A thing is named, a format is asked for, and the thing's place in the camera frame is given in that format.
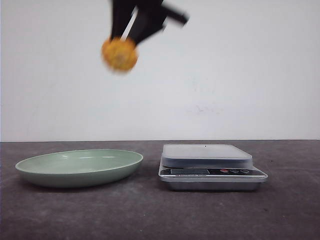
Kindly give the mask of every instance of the green plate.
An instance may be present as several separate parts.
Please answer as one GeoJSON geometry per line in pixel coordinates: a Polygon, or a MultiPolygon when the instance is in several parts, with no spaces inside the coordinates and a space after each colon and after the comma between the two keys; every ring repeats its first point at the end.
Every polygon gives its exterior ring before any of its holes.
{"type": "Polygon", "coordinates": [[[125,150],[76,150],[27,158],[15,168],[23,179],[36,185],[79,188],[123,179],[137,170],[143,158],[125,150]]]}

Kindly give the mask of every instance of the scale platform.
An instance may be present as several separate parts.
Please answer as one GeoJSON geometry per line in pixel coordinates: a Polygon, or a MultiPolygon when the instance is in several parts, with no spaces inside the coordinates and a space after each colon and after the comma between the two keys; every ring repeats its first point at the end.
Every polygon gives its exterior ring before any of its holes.
{"type": "Polygon", "coordinates": [[[252,156],[226,144],[167,144],[158,175],[172,190],[253,191],[268,175],[252,156]]]}

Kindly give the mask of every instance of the dark tabletop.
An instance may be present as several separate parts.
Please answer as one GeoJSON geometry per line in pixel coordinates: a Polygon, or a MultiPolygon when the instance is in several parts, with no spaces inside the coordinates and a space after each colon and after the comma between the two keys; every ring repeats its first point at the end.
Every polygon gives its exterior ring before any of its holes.
{"type": "Polygon", "coordinates": [[[1,143],[2,240],[318,240],[320,141],[94,141],[1,143]],[[170,191],[158,176],[165,143],[232,144],[269,175],[252,192],[170,191]],[[61,151],[122,149],[144,160],[117,182],[73,189],[35,186],[15,164],[61,151]]]}

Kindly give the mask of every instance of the white wall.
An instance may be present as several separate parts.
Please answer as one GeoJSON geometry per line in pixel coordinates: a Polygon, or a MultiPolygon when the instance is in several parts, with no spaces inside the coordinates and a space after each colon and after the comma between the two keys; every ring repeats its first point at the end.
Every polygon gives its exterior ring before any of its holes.
{"type": "Polygon", "coordinates": [[[2,0],[1,140],[320,139],[319,0],[169,3],[119,75],[107,0],[2,0]]]}

